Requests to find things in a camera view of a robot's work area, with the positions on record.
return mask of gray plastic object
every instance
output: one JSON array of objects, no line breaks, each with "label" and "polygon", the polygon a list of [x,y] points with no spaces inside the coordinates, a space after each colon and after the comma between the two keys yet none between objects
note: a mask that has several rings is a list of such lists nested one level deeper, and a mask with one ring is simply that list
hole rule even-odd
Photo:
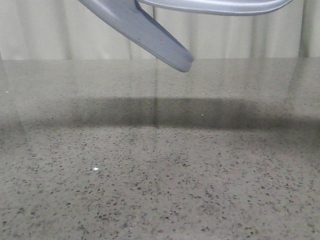
[{"label": "gray plastic object", "polygon": [[105,23],[171,67],[188,72],[194,57],[139,2],[176,11],[252,16],[273,12],[292,0],[79,0]]}]

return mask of gray plastic arm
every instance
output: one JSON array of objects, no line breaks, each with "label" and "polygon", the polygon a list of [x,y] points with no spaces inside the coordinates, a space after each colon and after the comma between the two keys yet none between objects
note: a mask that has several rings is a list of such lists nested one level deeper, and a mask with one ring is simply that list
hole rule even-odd
[{"label": "gray plastic arm", "polygon": [[139,5],[178,11],[249,16],[282,8],[292,0],[79,0],[101,20],[171,67],[188,72],[194,57]]}]

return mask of speckled countertop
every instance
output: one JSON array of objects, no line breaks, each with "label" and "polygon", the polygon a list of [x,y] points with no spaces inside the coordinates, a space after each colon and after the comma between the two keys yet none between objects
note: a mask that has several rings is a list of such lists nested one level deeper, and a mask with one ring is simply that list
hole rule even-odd
[{"label": "speckled countertop", "polygon": [[0,239],[319,240],[320,58],[0,64]]}]

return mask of curtain fold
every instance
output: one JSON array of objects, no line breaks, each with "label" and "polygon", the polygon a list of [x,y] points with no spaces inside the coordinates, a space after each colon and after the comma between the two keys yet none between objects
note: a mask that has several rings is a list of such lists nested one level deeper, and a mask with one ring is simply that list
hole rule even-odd
[{"label": "curtain fold", "polygon": [[[259,16],[142,7],[196,59],[320,57],[320,1],[293,0]],[[0,0],[5,60],[154,59],[77,0]]]}]

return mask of granite countertop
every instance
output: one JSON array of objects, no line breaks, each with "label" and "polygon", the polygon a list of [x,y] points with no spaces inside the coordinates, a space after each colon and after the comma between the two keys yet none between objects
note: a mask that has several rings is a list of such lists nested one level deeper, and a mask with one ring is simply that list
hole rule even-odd
[{"label": "granite countertop", "polygon": [[0,239],[320,239],[320,58],[0,62]]}]

